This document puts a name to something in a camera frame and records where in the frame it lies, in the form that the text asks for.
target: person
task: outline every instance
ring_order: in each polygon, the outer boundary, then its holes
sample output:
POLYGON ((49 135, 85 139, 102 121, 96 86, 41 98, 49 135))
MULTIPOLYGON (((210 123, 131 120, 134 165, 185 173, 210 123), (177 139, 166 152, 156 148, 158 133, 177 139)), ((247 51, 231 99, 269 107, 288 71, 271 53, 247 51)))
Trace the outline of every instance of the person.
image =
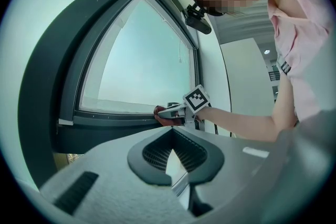
MULTIPOLYGON (((234 15, 238 7, 246 7, 257 0, 194 0, 209 14, 234 15)), ((269 116, 251 116, 205 107, 197 113, 200 120, 251 140, 273 142, 281 130, 293 128, 317 114, 321 108, 303 72, 323 46, 333 28, 333 9, 328 0, 268 0, 268 14, 275 31, 280 71, 278 97, 269 116)), ((165 126, 181 125, 179 119, 161 119, 154 109, 154 117, 165 126)))

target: black mesh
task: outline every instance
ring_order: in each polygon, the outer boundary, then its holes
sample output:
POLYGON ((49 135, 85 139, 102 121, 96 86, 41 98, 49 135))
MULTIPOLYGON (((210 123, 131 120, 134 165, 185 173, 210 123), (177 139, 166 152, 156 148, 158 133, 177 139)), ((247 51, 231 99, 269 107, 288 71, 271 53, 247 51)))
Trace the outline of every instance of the black mesh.
POLYGON ((207 158, 206 150, 174 130, 147 145, 142 154, 153 167, 165 172, 171 151, 174 150, 188 173, 198 168, 207 158))

